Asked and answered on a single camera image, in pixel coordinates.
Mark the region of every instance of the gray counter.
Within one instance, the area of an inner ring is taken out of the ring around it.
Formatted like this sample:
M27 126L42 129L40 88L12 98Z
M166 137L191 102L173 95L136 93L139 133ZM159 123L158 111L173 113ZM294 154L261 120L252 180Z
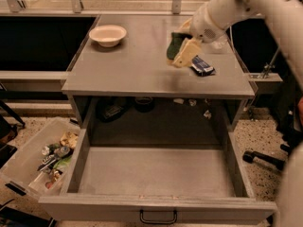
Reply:
M73 96L252 98L254 91L229 44L220 52L200 54L215 67L215 76L201 78L189 68L168 65L170 33L186 19L172 15L101 15L99 26L123 26L127 36L114 48L103 48L89 39L63 92Z

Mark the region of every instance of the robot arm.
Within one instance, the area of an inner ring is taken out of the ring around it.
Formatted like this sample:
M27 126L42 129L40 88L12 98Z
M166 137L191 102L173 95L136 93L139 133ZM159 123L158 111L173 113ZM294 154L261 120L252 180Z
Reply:
M193 15L189 32L211 43L225 31L261 13L303 90L303 7L297 0L211 0Z
M254 14L257 12L241 0L210 0L194 13L189 32L203 43L211 43L221 37L230 26Z

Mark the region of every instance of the black chair leg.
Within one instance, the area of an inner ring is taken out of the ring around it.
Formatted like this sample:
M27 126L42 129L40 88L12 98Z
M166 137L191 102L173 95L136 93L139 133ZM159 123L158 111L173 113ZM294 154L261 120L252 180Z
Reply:
M266 220L267 220L267 222L268 222L270 225L272 225L272 224L274 223L274 217L273 217L273 216L268 217Z
M286 151L288 154L290 154L290 153L292 152L291 148L290 148L289 146L284 145L284 144L282 144L282 145L280 146L280 148L281 148L282 150Z
M250 151L250 150L245 151L242 156L242 159L247 163L253 163L255 157L276 166L276 168L279 170L283 170L284 168L284 164L285 164L284 161L278 160L277 158L274 158L269 155L259 153L257 151Z

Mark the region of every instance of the snack package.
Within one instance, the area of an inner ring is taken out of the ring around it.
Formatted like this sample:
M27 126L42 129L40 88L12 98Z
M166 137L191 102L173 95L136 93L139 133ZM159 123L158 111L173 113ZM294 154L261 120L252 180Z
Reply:
M207 64L199 56L195 56L192 59L190 68L200 77L206 77L216 73L215 68Z
M76 147L78 136L73 132L65 132L60 140L60 144L63 146L74 149Z

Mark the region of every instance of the open drawer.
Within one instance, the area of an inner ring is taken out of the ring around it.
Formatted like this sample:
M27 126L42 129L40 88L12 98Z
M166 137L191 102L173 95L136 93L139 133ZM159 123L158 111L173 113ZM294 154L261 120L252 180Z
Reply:
M260 202L242 166L220 100L210 120L197 106L157 98L148 113L96 119L93 97L59 196L39 203L56 220L257 224Z
M28 194L36 200L43 195L58 195L66 171L51 187L46 188L50 175L37 169L45 157L42 154L43 147L59 143L65 132L78 135L80 127L65 118L55 117L28 139L0 170L0 177L7 183L6 186L22 196Z

